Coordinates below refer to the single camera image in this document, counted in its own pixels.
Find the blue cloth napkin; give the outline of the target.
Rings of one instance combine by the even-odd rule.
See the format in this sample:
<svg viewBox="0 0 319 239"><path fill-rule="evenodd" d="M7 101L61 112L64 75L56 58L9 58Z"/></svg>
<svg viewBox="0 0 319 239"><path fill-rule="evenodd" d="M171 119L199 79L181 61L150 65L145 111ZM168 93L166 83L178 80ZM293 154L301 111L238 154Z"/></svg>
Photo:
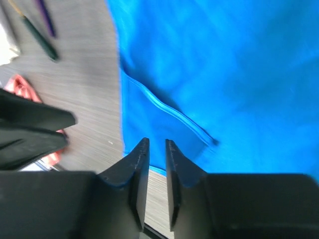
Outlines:
<svg viewBox="0 0 319 239"><path fill-rule="evenodd" d="M316 0L110 0L124 154L165 140L212 173L319 176Z"/></svg>

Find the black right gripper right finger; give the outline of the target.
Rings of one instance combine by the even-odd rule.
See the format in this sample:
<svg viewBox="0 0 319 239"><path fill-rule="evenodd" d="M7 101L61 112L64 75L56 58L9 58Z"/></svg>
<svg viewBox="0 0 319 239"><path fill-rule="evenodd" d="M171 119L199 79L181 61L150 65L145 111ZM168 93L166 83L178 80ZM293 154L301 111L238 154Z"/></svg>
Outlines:
<svg viewBox="0 0 319 239"><path fill-rule="evenodd" d="M316 239L319 186L305 174L214 174L166 140L170 229L177 239Z"/></svg>

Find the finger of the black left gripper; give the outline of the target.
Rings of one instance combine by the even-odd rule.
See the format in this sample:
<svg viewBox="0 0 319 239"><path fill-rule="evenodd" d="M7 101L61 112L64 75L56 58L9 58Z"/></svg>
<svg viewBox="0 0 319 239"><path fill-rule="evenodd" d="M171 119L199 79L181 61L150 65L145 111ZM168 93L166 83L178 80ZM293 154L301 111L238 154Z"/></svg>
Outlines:
<svg viewBox="0 0 319 239"><path fill-rule="evenodd" d="M57 131L76 124L72 112L0 91L0 119L2 121Z"/></svg>
<svg viewBox="0 0 319 239"><path fill-rule="evenodd" d="M1 124L0 169L19 170L67 144L63 134L55 131Z"/></svg>

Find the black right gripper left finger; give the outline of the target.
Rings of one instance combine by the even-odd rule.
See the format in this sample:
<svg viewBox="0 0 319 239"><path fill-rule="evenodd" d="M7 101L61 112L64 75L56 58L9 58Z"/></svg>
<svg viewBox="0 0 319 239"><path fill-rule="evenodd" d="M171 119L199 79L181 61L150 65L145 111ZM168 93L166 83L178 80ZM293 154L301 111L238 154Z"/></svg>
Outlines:
<svg viewBox="0 0 319 239"><path fill-rule="evenodd" d="M0 174L3 239L137 239L144 228L150 141L101 173Z"/></svg>

